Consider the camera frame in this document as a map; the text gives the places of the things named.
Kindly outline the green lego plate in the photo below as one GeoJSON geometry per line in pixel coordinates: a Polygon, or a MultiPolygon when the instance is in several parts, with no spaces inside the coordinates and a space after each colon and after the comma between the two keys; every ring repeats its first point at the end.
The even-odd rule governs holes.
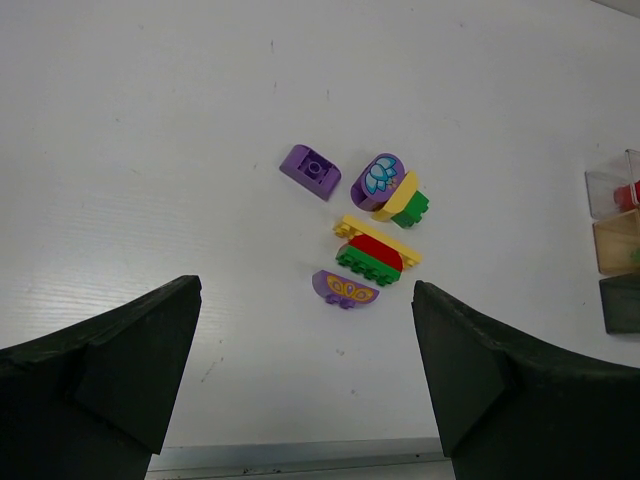
{"type": "Polygon", "coordinates": [[[397,282],[401,272],[351,246],[341,248],[335,257],[337,263],[381,287],[397,282]]]}

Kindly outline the small red lego brick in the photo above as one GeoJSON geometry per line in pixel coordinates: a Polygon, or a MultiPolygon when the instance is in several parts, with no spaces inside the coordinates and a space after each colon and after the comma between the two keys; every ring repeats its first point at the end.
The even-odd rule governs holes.
{"type": "Polygon", "coordinates": [[[639,186],[640,182],[637,181],[614,190],[614,204],[620,212],[630,211],[639,206],[639,186]]]}

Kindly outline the long yellow lego plate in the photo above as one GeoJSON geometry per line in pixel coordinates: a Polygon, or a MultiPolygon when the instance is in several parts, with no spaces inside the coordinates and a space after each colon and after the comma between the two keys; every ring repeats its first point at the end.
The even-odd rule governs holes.
{"type": "Polygon", "coordinates": [[[413,268],[423,261],[423,255],[390,235],[377,230],[359,218],[345,214],[337,220],[332,227],[334,234],[339,238],[351,240],[356,236],[366,235],[375,239],[387,247],[395,250],[401,257],[405,268],[413,268]]]}

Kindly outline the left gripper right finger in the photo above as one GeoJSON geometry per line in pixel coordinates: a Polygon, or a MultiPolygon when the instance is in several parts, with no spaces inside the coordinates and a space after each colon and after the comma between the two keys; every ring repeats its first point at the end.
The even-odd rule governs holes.
{"type": "Polygon", "coordinates": [[[419,281],[414,325],[459,479],[635,479],[639,372],[554,346],[419,281]]]}

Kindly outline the red curved lego brick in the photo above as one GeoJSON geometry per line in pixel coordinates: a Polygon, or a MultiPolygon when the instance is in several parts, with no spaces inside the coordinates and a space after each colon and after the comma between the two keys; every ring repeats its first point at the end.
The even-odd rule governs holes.
{"type": "Polygon", "coordinates": [[[402,258],[395,249],[368,235],[355,236],[346,246],[354,247],[399,272],[404,269],[402,258]]]}

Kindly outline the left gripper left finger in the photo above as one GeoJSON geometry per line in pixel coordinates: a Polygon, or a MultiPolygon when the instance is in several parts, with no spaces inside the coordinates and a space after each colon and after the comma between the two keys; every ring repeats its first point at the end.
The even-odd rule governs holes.
{"type": "Polygon", "coordinates": [[[201,308],[180,276],[1,351],[4,479],[142,479],[161,452],[201,308]]]}

